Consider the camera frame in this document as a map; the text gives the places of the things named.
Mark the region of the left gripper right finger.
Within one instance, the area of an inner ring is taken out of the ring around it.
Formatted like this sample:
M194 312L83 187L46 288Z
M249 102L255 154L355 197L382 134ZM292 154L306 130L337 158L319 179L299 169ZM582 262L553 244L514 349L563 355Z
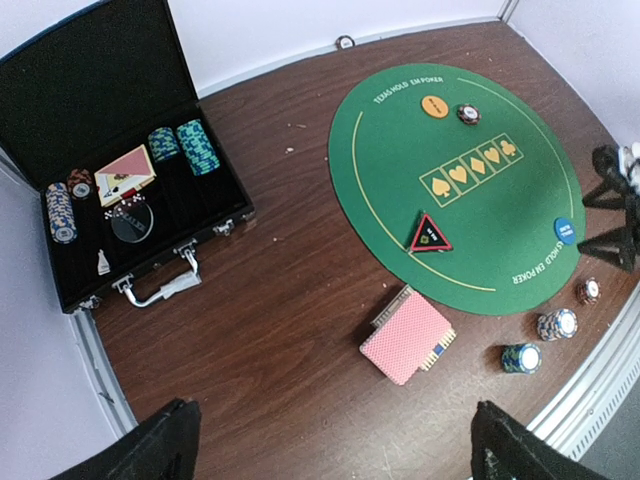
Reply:
M479 479L599 479L560 454L491 401L471 422L471 476Z

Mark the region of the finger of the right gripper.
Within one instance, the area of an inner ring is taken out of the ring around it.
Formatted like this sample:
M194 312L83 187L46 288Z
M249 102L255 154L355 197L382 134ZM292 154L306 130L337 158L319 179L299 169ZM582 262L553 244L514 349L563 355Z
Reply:
M639 200L605 199L587 204L604 210L624 210L625 224L578 245L578 251L613 265L627 273L635 270L639 257Z
M583 205L607 210L624 209L630 187L619 170L618 150L611 145L596 147L592 152L592 165L602 182L583 197Z

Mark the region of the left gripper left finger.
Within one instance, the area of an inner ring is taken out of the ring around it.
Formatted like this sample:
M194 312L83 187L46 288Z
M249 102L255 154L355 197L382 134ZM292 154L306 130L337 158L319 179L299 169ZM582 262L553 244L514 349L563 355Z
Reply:
M58 479L193 479L201 411L195 400L174 399L95 456Z

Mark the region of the brown orange chip stack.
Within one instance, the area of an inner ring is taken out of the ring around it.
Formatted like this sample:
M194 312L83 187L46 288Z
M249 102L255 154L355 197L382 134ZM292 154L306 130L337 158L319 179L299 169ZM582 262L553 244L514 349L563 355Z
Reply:
M579 288L579 298L584 304L596 304L600 298L601 290L599 282L591 277L581 283Z

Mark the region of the blue tan chip stack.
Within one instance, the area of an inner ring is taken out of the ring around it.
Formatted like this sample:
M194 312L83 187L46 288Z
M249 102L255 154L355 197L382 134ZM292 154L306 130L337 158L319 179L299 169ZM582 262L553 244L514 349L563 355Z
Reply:
M558 309L541 315L536 323L536 331L543 341L572 338L578 330L576 314L570 309Z

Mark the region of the triangular black red dealer button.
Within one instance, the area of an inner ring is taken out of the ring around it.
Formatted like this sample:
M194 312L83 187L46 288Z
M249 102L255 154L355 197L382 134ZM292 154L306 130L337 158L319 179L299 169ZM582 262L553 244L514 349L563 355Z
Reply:
M409 242L411 253L450 252L454 249L431 216L420 212Z

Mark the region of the orange big blind button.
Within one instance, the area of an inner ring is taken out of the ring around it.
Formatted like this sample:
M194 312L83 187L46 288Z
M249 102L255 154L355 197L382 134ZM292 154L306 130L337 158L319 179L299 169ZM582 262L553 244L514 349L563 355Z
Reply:
M435 95L423 97L421 107L427 115L436 119L443 119L449 114L448 104L442 98Z

